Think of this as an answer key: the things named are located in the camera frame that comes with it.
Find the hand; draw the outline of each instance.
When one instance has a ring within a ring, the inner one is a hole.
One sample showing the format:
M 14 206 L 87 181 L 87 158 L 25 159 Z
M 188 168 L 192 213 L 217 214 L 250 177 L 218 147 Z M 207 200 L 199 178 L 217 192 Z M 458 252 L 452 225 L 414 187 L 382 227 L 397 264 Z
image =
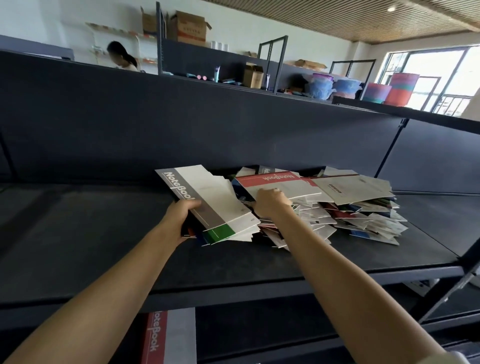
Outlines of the hand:
M 165 239 L 175 242 L 176 246 L 185 241 L 181 236 L 181 226 L 187 218 L 188 211 L 197 208 L 202 202 L 200 200 L 180 200 L 172 202 L 159 224 L 150 233 L 158 233 Z
M 261 218 L 271 218 L 276 211 L 290 207 L 292 202 L 278 188 L 257 191 L 256 202 L 253 205 L 255 213 Z

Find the person's left hand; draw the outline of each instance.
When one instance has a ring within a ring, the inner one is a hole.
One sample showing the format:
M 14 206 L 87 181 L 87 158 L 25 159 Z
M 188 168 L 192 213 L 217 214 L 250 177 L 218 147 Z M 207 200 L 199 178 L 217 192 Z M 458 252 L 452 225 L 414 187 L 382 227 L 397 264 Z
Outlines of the person's left hand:
M 185 241 L 181 236 L 181 226 L 187 218 L 188 211 L 199 207 L 200 200 L 180 200 L 172 202 L 165 213 L 163 219 L 151 231 L 152 233 L 162 234 L 167 240 L 176 243 L 176 246 Z

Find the black hair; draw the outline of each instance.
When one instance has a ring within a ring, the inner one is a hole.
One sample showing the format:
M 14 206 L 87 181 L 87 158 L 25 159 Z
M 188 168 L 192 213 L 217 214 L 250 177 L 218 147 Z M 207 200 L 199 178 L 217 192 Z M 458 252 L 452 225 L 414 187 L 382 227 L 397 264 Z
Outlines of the black hair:
M 127 53 L 127 50 L 120 42 L 117 42 L 117 41 L 110 42 L 110 44 L 107 47 L 107 51 L 109 53 L 114 53 L 114 54 L 118 54 L 119 56 L 122 56 L 123 59 L 126 60 L 128 63 L 131 63 L 135 67 L 137 67 L 136 59 Z

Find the woman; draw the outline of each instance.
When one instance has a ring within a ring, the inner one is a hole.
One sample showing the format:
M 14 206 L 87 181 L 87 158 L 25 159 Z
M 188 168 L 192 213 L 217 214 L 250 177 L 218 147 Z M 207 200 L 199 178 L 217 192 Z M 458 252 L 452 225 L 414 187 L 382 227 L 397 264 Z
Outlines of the woman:
M 120 42 L 111 42 L 107 47 L 107 51 L 113 63 L 124 70 L 138 72 L 137 61 L 127 53 L 127 50 Z
M 172 204 L 136 247 L 40 325 L 4 364 L 107 364 L 185 240 L 180 230 L 188 210 L 199 206 L 198 200 Z M 315 234 L 282 192 L 259 190 L 255 212 L 280 229 L 356 363 L 468 364 L 462 354 L 446 353 L 367 273 Z

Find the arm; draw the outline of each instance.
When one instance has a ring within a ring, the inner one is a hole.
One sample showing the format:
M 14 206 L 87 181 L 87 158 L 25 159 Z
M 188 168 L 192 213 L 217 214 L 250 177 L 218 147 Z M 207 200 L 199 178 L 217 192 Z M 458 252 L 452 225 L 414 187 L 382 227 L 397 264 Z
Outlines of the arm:
M 300 220 L 279 190 L 260 190 L 255 212 L 281 231 L 315 297 L 358 364 L 414 364 L 445 352 L 368 274 Z
M 183 241 L 181 225 L 199 201 L 170 205 L 122 260 L 40 325 L 5 364 L 106 364 L 160 271 Z

